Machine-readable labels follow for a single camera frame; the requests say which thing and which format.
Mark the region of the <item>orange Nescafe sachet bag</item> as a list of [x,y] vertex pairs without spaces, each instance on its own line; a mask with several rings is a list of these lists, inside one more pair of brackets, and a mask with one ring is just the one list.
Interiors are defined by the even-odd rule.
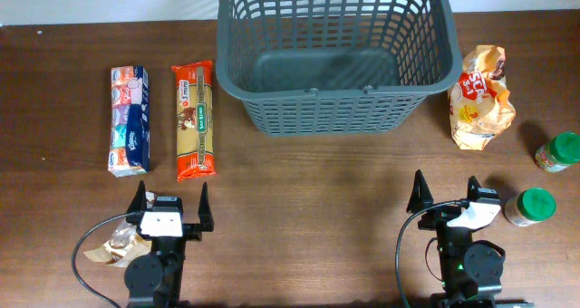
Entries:
[[483,150],[515,119],[505,63],[505,49],[496,45],[478,45],[463,59],[448,90],[451,137],[460,149]]

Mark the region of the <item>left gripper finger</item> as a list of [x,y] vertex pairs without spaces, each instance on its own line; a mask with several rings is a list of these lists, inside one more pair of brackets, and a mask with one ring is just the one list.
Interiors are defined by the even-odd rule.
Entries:
[[127,222],[140,222],[147,210],[147,197],[144,181],[141,180],[135,196],[127,208],[125,220]]
[[214,218],[211,212],[208,198],[208,183],[205,182],[202,186],[199,205],[198,217],[200,223],[200,230],[202,232],[214,231]]

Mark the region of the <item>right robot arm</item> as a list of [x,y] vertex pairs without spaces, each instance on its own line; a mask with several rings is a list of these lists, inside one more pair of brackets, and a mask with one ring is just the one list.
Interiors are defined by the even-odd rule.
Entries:
[[506,251],[488,241],[473,239],[473,234],[491,224],[501,209],[496,190],[483,188],[472,176],[464,198],[436,203],[420,170],[414,175],[406,212],[410,217],[398,234],[395,249],[395,275],[403,304],[410,305],[402,288],[401,245],[404,232],[413,220],[418,229],[433,231],[430,240],[437,244],[440,282],[443,292],[432,294],[430,307],[533,307],[524,300],[501,300],[501,276]]

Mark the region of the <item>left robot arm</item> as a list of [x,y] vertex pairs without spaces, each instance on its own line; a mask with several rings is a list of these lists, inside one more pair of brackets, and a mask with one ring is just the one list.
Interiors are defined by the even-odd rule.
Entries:
[[202,186],[197,223],[183,221],[179,197],[157,197],[147,206],[146,188],[138,186],[127,209],[126,221],[137,227],[137,234],[151,242],[150,251],[134,258],[124,273],[129,290],[129,307],[190,307],[180,299],[182,275],[188,241],[199,242],[202,235],[214,230],[214,218],[208,201],[208,185]]

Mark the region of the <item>green lid jar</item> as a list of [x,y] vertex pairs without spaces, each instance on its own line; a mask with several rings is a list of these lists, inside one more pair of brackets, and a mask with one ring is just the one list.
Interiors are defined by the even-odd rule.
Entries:
[[504,205],[505,218],[515,226],[526,227],[548,220],[556,213],[556,200],[545,189],[530,188]]
[[578,163],[579,155],[579,135],[564,132],[536,151],[535,163],[544,171],[555,173]]

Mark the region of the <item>Kleenex tissue multipack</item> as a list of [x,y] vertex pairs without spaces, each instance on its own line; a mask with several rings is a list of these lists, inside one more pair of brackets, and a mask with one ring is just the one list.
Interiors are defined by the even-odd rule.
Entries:
[[111,69],[108,171],[117,178],[150,171],[149,75],[142,65]]

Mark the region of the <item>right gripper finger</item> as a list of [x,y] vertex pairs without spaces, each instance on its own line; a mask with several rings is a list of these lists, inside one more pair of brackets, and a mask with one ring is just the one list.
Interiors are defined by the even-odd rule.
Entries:
[[415,214],[422,209],[432,207],[434,199],[430,193],[429,186],[420,169],[415,172],[411,196],[409,199],[406,212]]
[[480,184],[475,176],[471,176],[468,180],[468,194],[467,200],[477,202],[480,198]]

